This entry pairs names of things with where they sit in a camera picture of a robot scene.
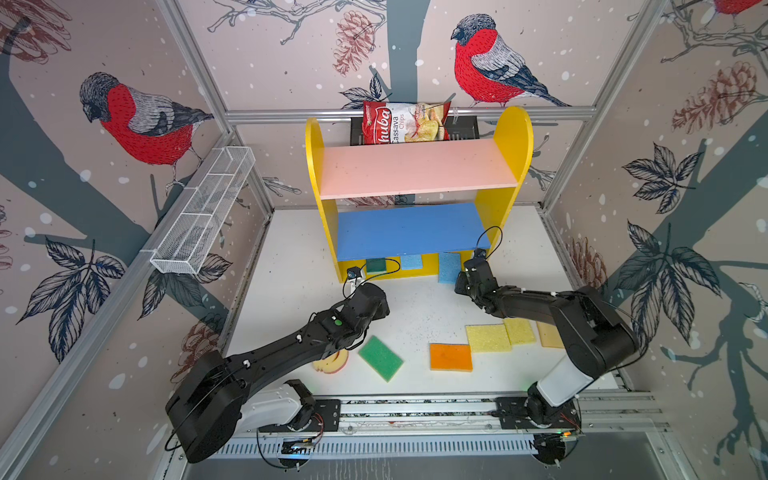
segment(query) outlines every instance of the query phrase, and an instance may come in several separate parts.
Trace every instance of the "pink shelf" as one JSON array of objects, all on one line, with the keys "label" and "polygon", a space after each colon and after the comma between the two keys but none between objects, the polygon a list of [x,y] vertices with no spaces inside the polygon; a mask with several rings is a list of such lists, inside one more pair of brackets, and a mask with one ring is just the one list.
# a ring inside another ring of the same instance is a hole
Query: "pink shelf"
[{"label": "pink shelf", "polygon": [[328,147],[320,198],[517,187],[492,138]]}]

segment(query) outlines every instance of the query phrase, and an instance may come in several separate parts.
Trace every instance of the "bird illustration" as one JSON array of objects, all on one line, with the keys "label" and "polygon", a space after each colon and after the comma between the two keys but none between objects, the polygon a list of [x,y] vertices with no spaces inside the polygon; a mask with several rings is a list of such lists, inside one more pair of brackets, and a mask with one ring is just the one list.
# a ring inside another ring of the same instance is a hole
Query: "bird illustration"
[{"label": "bird illustration", "polygon": [[192,148],[197,127],[214,116],[197,108],[184,107],[164,95],[145,94],[120,83],[104,72],[86,78],[80,87],[80,102],[88,121],[98,119],[133,158],[149,165],[171,165],[176,180],[176,162]]},{"label": "bird illustration", "polygon": [[550,95],[525,65],[525,59],[504,43],[490,15],[462,18],[451,39],[456,40],[456,81],[475,99],[473,107],[481,101],[498,102],[503,107],[512,98],[523,97],[539,97],[559,107],[568,106]]},{"label": "bird illustration", "polygon": [[[677,7],[677,9],[683,10],[684,8],[688,8],[692,5],[695,5],[703,1],[704,0],[691,0],[690,2],[684,3],[681,6]],[[714,4],[715,14],[724,13],[726,15],[731,15],[731,17],[733,18],[733,27],[728,32],[736,30],[737,28],[744,28],[744,25],[739,25],[736,23],[736,16],[741,12],[743,12],[744,10],[747,10],[748,8],[752,8],[753,6],[757,5],[760,2],[761,0],[709,0],[709,3]],[[705,30],[707,29],[707,26],[712,21],[712,18],[714,18],[714,15],[712,15],[712,17],[702,27],[703,29]]]}]

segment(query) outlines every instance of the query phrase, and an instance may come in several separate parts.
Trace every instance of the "red chip bag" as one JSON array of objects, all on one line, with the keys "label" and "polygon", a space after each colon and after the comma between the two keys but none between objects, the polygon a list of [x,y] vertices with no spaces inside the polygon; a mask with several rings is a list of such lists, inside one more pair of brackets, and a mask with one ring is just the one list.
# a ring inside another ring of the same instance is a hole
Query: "red chip bag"
[{"label": "red chip bag", "polygon": [[448,140],[444,125],[450,107],[451,102],[430,105],[367,101],[362,106],[363,143]]}]

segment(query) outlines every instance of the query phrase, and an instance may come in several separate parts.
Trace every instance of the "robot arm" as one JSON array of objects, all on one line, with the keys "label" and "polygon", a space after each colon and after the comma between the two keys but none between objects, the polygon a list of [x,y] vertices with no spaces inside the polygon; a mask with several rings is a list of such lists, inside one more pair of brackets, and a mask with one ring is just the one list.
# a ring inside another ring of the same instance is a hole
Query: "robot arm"
[{"label": "robot arm", "polygon": [[226,359],[215,350],[201,356],[165,406],[189,462],[214,454],[238,428],[286,423],[304,427],[313,413],[314,399],[297,380],[258,395],[244,417],[240,411],[271,382],[301,365],[348,349],[371,321],[387,315],[383,290],[364,283],[349,298],[267,346]]},{"label": "robot arm", "polygon": [[547,425],[563,404],[637,351],[637,338],[594,288],[538,292],[498,286],[484,250],[464,262],[455,292],[499,318],[520,317],[558,328],[567,355],[528,389],[531,420]]}]

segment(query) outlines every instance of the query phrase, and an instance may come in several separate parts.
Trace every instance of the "white table surface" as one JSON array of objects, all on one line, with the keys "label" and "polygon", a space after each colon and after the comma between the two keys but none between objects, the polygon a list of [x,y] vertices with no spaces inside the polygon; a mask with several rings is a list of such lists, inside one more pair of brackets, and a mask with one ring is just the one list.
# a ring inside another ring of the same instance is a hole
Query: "white table surface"
[{"label": "white table surface", "polygon": [[[512,209],[504,241],[489,260],[499,285],[531,290],[570,290],[562,265],[534,207]],[[527,390],[565,355],[563,349],[514,346],[506,353],[472,355],[474,371],[433,372],[430,343],[467,343],[466,325],[500,323],[483,313],[467,296],[437,276],[377,280],[387,295],[391,313],[371,323],[368,336],[378,336],[404,363],[385,382],[358,355],[338,373],[315,372],[302,366],[278,380],[300,379],[315,395],[386,395],[420,393],[479,393]],[[227,355],[271,343],[302,327],[311,312],[325,310],[342,299],[317,210],[275,212],[254,270]],[[538,329],[531,322],[538,337]],[[607,374],[591,389],[615,389]]]}]

